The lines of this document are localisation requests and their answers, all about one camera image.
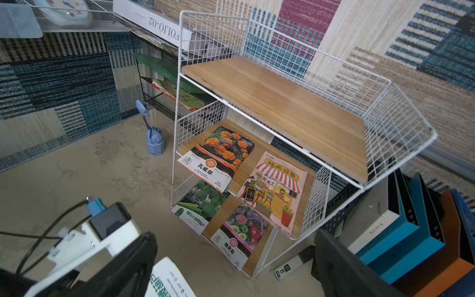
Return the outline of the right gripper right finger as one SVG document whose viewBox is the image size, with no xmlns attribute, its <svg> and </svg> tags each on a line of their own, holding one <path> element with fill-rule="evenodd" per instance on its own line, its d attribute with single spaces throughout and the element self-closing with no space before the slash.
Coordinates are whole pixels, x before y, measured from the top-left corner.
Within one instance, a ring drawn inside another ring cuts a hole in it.
<svg viewBox="0 0 475 297">
<path fill-rule="evenodd" d="M 325 230 L 315 233 L 314 278 L 327 297 L 401 297 Z"/>
</svg>

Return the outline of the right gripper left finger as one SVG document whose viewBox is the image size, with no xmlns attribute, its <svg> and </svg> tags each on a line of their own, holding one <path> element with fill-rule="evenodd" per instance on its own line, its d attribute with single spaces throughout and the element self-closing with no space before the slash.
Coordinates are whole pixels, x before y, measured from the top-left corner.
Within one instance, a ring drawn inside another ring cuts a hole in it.
<svg viewBox="0 0 475 297">
<path fill-rule="evenodd" d="M 89 281 L 76 285 L 67 297 L 143 297 L 157 255 L 157 240 L 146 232 L 120 252 Z"/>
</svg>

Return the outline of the green gourd seed bag top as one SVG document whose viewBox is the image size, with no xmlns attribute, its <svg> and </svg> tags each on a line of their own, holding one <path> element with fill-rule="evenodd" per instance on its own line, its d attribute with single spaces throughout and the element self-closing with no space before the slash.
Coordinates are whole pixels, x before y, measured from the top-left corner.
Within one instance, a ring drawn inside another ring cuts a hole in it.
<svg viewBox="0 0 475 297">
<path fill-rule="evenodd" d="M 144 297 L 196 297 L 178 267 L 164 257 L 152 268 Z"/>
</svg>

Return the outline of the green gourd seed bag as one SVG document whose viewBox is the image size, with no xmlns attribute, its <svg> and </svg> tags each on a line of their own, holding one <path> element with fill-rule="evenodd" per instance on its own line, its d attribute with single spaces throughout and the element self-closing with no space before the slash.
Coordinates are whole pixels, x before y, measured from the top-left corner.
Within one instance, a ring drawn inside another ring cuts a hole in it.
<svg viewBox="0 0 475 297">
<path fill-rule="evenodd" d="M 178 267 L 164 257 L 152 268 L 144 297 L 196 297 Z"/>
<path fill-rule="evenodd" d="M 205 181 L 199 181 L 171 211 L 201 235 L 230 195 L 228 191 L 221 193 Z"/>
</svg>

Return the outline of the pink shop seed bag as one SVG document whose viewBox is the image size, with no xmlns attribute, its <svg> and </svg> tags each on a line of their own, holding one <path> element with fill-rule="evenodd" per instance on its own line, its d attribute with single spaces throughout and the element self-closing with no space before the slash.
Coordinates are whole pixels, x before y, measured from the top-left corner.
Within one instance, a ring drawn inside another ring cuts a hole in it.
<svg viewBox="0 0 475 297">
<path fill-rule="evenodd" d="M 264 152 L 237 197 L 292 238 L 307 176 L 307 171 Z"/>
</svg>

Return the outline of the pink flower seed bag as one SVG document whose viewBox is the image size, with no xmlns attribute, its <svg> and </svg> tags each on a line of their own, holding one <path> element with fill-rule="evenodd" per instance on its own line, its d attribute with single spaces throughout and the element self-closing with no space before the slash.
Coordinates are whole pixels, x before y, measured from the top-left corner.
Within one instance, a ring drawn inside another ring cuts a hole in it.
<svg viewBox="0 0 475 297">
<path fill-rule="evenodd" d="M 241 271 L 269 223 L 250 207 L 240 205 L 212 235 L 210 241 Z"/>
</svg>

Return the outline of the black white remote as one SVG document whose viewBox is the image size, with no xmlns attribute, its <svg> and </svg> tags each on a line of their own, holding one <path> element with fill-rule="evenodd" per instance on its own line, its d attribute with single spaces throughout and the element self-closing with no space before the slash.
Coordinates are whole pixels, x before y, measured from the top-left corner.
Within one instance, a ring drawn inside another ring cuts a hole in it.
<svg viewBox="0 0 475 297">
<path fill-rule="evenodd" d="M 273 276 L 277 282 L 287 278 L 290 273 L 293 273 L 298 268 L 309 261 L 313 261 L 315 253 L 315 246 L 310 245 L 303 249 L 297 256 L 293 257 L 279 268 L 273 271 Z"/>
</svg>

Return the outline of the teal file folder left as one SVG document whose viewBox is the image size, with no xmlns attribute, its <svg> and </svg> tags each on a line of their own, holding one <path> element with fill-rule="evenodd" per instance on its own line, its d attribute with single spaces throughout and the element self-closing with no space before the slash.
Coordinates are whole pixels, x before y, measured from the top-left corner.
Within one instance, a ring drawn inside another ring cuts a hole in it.
<svg viewBox="0 0 475 297">
<path fill-rule="evenodd" d="M 407 181 L 400 169 L 389 176 L 388 191 L 397 195 L 399 216 L 391 223 L 384 223 L 372 232 L 373 239 L 356 256 L 369 264 L 392 249 L 419 228 L 418 218 L 409 193 Z"/>
</svg>

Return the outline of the teal file folder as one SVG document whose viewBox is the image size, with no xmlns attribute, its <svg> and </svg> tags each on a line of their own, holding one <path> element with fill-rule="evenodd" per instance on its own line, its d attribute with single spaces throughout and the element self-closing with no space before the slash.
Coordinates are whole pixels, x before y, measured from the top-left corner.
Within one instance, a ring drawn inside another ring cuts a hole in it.
<svg viewBox="0 0 475 297">
<path fill-rule="evenodd" d="M 369 264 L 392 249 L 419 228 L 418 218 L 409 193 L 407 181 L 400 169 L 389 176 L 388 191 L 397 195 L 399 216 L 391 223 L 384 223 L 372 232 L 373 239 L 356 256 Z"/>
<path fill-rule="evenodd" d="M 440 223 L 439 202 L 434 202 L 422 175 L 417 172 L 408 183 L 419 228 L 368 266 L 389 284 L 427 260 L 445 246 Z"/>
</svg>

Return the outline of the teal file folder right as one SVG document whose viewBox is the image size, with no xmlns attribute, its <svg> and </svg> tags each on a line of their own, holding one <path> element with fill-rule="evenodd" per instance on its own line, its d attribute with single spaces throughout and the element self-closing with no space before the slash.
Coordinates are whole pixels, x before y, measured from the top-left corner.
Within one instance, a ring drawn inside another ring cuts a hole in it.
<svg viewBox="0 0 475 297">
<path fill-rule="evenodd" d="M 439 202 L 434 202 L 422 175 L 417 172 L 408 183 L 419 228 L 368 266 L 389 284 L 427 260 L 445 246 L 440 223 Z"/>
</svg>

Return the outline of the orange file folder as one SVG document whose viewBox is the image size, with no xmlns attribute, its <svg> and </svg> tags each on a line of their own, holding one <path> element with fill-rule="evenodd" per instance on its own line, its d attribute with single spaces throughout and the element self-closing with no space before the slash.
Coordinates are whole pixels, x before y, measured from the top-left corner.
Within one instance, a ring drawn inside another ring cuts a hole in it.
<svg viewBox="0 0 475 297">
<path fill-rule="evenodd" d="M 446 190 L 439 200 L 445 211 L 445 246 L 393 283 L 406 297 L 437 297 L 475 268 L 452 191 Z"/>
</svg>

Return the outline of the green and red book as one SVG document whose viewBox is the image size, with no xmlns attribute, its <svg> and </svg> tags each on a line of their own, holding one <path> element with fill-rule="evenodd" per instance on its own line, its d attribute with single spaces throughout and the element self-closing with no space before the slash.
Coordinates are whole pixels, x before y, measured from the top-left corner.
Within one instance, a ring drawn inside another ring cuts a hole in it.
<svg viewBox="0 0 475 297">
<path fill-rule="evenodd" d="M 183 89 L 178 92 L 177 85 L 170 80 L 152 79 L 152 85 L 169 98 L 179 99 L 179 103 L 190 111 L 198 110 L 206 105 L 203 100 Z"/>
</svg>

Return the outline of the green plastic case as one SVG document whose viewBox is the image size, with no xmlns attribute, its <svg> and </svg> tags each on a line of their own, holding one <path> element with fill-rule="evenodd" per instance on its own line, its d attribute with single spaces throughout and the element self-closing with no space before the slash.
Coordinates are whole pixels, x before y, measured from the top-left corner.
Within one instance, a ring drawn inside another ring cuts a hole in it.
<svg viewBox="0 0 475 297">
<path fill-rule="evenodd" d="M 133 52 L 133 57 L 137 59 L 138 62 L 146 65 L 148 68 L 154 70 L 159 75 L 164 78 L 172 81 L 174 84 L 178 84 L 178 67 L 172 65 L 171 63 L 158 59 L 153 56 L 142 54 L 139 52 Z M 187 91 L 190 94 L 205 94 L 202 89 L 199 89 L 194 84 L 190 83 L 188 80 L 183 79 L 180 82 L 180 87 Z"/>
</svg>

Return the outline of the white folio box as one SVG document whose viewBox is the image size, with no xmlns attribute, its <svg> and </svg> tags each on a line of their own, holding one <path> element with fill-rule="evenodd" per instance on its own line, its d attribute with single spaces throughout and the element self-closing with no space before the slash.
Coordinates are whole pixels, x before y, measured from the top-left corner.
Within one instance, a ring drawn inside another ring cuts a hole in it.
<svg viewBox="0 0 475 297">
<path fill-rule="evenodd" d="M 203 54 L 212 47 L 205 37 L 192 30 L 180 28 L 177 22 L 136 2 L 114 0 L 113 12 L 116 16 L 134 23 L 139 30 L 151 33 L 176 47 L 179 47 L 182 40 L 183 51 L 201 50 Z"/>
</svg>

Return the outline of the white round clock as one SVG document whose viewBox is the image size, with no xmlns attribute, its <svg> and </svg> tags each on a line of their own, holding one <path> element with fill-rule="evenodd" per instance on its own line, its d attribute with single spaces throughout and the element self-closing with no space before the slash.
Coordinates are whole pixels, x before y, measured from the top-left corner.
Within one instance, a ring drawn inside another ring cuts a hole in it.
<svg viewBox="0 0 475 297">
<path fill-rule="evenodd" d="M 89 28 L 92 13 L 83 0 L 34 0 L 43 15 L 60 28 Z"/>
</svg>

